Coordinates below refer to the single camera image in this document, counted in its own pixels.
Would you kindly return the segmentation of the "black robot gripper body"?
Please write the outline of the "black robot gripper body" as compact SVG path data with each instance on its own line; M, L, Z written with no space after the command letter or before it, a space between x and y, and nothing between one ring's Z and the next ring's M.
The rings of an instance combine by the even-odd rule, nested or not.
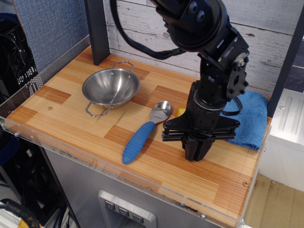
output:
M199 97L199 85L200 81L192 83L186 111L181 116L163 124L163 141L182 141L187 137L198 141L210 138L226 140L235 137L235 130L240 126L240 122L220 115L227 101L220 99L215 104L206 103Z

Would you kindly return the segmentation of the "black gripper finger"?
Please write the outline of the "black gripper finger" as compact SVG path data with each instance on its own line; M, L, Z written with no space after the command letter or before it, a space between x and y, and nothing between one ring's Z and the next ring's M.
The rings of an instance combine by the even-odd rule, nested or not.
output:
M196 161L201 161L204 159L210 148L212 147L214 140L201 141L198 144L196 151Z
M198 142L196 140L186 140L184 142L185 158L188 161L193 161L197 150Z

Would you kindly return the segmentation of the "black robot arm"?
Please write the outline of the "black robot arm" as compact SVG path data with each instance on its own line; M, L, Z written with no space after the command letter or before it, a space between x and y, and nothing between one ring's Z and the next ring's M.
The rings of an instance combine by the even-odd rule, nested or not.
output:
M233 139L237 112L225 111L245 93L248 44L231 26L220 0L156 0L173 43L198 53L200 79L190 88L185 112L163 125L164 141L181 141L188 161L200 161L215 140Z

